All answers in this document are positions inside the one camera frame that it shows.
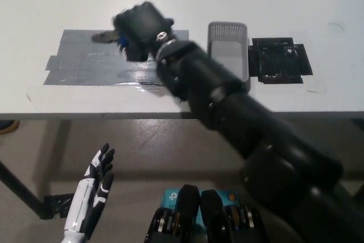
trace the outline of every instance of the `teal box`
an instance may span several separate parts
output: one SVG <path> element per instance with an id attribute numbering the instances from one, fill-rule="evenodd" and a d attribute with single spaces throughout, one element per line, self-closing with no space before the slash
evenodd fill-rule
<path id="1" fill-rule="evenodd" d="M 178 192 L 180 189 L 166 189 L 164 191 L 164 196 L 160 203 L 161 207 L 174 209 L 176 205 L 176 200 L 178 197 Z M 239 197 L 236 192 L 233 191 L 225 191 L 225 190 L 216 190 L 219 196 L 222 199 L 222 203 L 224 206 L 226 205 L 239 205 Z M 202 221 L 201 210 L 198 209 L 198 215 L 196 217 L 196 232 L 197 233 L 205 233 L 205 225 Z"/>

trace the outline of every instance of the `robotic arm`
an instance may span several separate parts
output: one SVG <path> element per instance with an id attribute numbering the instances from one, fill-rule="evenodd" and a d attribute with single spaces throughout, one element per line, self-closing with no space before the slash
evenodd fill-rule
<path id="1" fill-rule="evenodd" d="M 62 243 L 85 243 L 91 238 L 114 179 L 114 174 L 109 172 L 113 168 L 114 149 L 108 150 L 109 144 L 105 144 L 96 153 L 78 183 L 64 226 Z"/>
<path id="2" fill-rule="evenodd" d="M 114 27 L 141 56 L 151 54 L 168 90 L 245 158 L 241 179 L 255 200 L 306 242 L 364 242 L 364 210 L 338 183 L 342 165 L 331 151 L 253 100 L 196 43 L 178 40 L 151 3 L 118 14 Z"/>

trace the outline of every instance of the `floor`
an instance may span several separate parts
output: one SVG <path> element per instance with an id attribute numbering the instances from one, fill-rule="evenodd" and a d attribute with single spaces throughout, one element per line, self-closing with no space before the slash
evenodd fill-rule
<path id="1" fill-rule="evenodd" d="M 338 152 L 350 191 L 361 185 L 362 131 L 348 120 L 291 122 Z M 68 193 L 105 142 L 117 151 L 115 182 L 91 242 L 143 242 L 165 188 L 191 183 L 243 192 L 241 159 L 195 120 L 22 121 L 16 132 L 0 136 L 0 159 L 38 196 Z M 2 183 L 0 192 L 2 243 L 63 239 L 64 220 L 39 220 Z M 272 242 L 299 242 L 282 222 L 262 214 Z"/>

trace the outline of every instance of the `white robotic hand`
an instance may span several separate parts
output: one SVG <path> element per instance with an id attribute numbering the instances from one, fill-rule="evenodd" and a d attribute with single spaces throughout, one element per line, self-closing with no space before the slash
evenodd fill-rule
<path id="1" fill-rule="evenodd" d="M 69 208 L 62 243 L 83 243 L 91 238 L 113 183 L 114 174 L 109 171 L 114 152 L 107 143 L 90 162 Z"/>

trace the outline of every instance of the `gray duct tape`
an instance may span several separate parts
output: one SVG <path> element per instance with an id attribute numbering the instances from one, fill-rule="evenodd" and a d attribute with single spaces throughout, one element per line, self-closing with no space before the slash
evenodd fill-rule
<path id="1" fill-rule="evenodd" d="M 154 61 L 126 61 L 116 44 L 91 42 L 91 36 L 99 32 L 65 30 L 57 55 L 48 60 L 44 85 L 162 85 Z M 188 40 L 188 30 L 175 33 L 179 39 Z"/>

